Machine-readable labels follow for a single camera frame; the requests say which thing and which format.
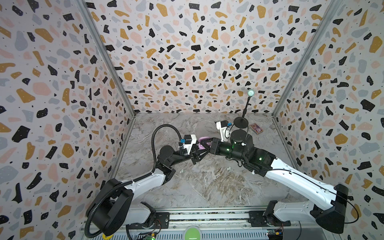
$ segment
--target deck of cards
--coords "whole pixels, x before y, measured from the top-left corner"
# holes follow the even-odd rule
[[[259,127],[259,125],[257,125],[256,123],[251,124],[250,127],[256,134],[263,132],[263,129]]]

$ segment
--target purple object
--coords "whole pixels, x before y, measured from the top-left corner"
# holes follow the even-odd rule
[[[201,138],[199,138],[199,149],[200,149],[200,150],[205,149],[205,147],[204,147],[203,145],[200,144],[200,141],[205,140],[205,139],[208,139],[208,138],[211,138],[211,137],[201,137]]]

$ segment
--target yellow disc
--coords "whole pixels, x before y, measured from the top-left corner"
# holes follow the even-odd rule
[[[111,236],[106,236],[104,233],[103,233],[103,239],[104,240],[108,240],[108,239],[111,239],[113,237],[113,234]]]

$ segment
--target marble tabletop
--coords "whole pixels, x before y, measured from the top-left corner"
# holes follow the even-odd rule
[[[185,134],[195,134],[197,138],[220,138],[215,122],[233,122],[237,116],[240,114],[138,114],[116,178],[132,179],[152,169],[151,137],[159,125],[172,124],[182,137]],[[249,130],[255,147],[272,152],[291,165],[271,114],[249,113],[246,118],[249,124],[257,123],[264,130],[258,135]],[[173,129],[160,129],[155,138],[156,154],[164,145],[177,149],[177,143],[177,134]],[[265,206],[270,200],[305,200],[285,185],[253,175],[245,168],[238,167],[235,161],[226,160],[223,156],[208,154],[196,165],[192,161],[186,161],[174,168],[176,173],[167,184],[153,188],[134,202],[145,201],[153,207],[207,207]]]

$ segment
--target terrazzo patterned wall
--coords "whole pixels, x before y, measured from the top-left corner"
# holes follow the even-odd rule
[[[277,120],[306,174],[349,188],[342,238],[384,239],[384,2],[344,1]],[[346,221],[357,218],[347,206]]]
[[[127,132],[73,4],[0,3],[0,239],[73,239]]]
[[[271,112],[326,0],[86,1],[138,112]]]

